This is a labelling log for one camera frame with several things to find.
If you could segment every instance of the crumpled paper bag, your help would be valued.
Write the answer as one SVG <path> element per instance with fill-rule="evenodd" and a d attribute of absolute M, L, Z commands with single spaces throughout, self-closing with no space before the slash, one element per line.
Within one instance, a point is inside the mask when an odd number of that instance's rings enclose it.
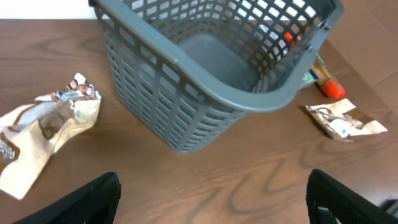
<path fill-rule="evenodd" d="M 91 128 L 101 95 L 77 73 L 66 89 L 37 97 L 0 118 L 0 189 L 22 199 L 50 156 Z"/>
<path fill-rule="evenodd" d="M 348 99 L 305 108 L 331 138 L 340 141 L 350 142 L 351 136 L 387 131 L 381 123 L 363 113 Z"/>

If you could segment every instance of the wooden table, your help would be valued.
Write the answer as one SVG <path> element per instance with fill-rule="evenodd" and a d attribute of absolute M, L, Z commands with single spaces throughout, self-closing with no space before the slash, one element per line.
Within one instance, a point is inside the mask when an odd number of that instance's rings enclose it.
<path fill-rule="evenodd" d="M 115 171 L 115 223 L 308 223 L 305 187 L 320 168 L 375 204 L 398 193 L 398 117 L 327 42 L 322 56 L 347 97 L 389 129 L 354 143 L 322 134 L 300 105 L 329 103 L 314 87 L 286 108 L 250 114 L 193 154 L 171 150 L 119 102 L 95 21 L 0 21 L 0 114 L 80 72 L 103 96 L 96 126 L 69 140 L 21 200 L 0 192 L 9 223 Z"/>

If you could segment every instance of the wood grain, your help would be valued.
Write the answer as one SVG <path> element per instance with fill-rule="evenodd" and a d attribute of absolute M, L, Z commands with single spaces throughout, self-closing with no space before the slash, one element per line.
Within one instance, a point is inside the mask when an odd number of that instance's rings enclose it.
<path fill-rule="evenodd" d="M 368 11 L 393 35 L 398 35 L 398 21 L 396 14 L 398 12 L 398 2 L 395 0 L 361 0 L 358 3 L 363 4 Z"/>
<path fill-rule="evenodd" d="M 392 30 L 398 27 L 391 30 L 397 19 L 390 13 L 394 12 L 393 7 L 385 5 L 388 0 L 372 4 L 370 1 L 341 0 L 345 11 L 331 30 L 329 40 L 365 81 L 374 86 L 398 70 L 398 46 L 392 44 L 397 39 Z M 391 27 L 385 27 L 381 17 L 375 16 L 379 13 L 383 13 L 384 20 L 393 21 Z"/>
<path fill-rule="evenodd" d="M 384 100 L 390 109 L 398 113 L 398 71 L 388 76 L 373 87 L 373 90 Z"/>
<path fill-rule="evenodd" d="M 193 154 L 178 154 L 118 101 L 95 21 L 0 21 L 0 114 L 63 87 L 81 72 L 103 96 L 96 126 L 54 155 L 27 196 L 0 192 L 9 223 L 115 171 L 115 223 L 308 223 L 305 186 L 321 168 L 379 204 L 396 197 L 398 117 L 326 43 L 322 56 L 347 97 L 390 131 L 332 141 L 300 110 L 332 102 L 314 87 L 286 108 L 250 114 Z"/>

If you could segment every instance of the orange cap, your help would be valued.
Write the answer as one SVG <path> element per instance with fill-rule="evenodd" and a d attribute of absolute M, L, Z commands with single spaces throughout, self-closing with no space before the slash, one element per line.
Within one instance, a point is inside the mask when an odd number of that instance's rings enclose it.
<path fill-rule="evenodd" d="M 336 99 L 342 99 L 346 94 L 346 90 L 343 88 L 343 86 L 334 80 L 329 80 L 323 84 L 321 90 L 327 97 Z"/>
<path fill-rule="evenodd" d="M 285 34 L 285 38 L 286 38 L 287 42 L 290 43 L 290 46 L 292 46 L 292 47 L 295 47 L 295 46 L 296 46 L 296 43 L 294 42 L 293 36 L 292 36 L 292 34 L 290 34 L 290 32 L 287 32 L 287 33 Z"/>

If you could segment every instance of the laundry basket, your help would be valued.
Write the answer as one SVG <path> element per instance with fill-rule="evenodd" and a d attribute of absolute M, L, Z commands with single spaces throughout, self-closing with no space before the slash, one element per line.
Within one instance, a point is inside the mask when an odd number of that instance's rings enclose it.
<path fill-rule="evenodd" d="M 89 4 L 120 100 L 182 152 L 205 147 L 245 112 L 288 104 L 343 12 L 338 0 Z"/>

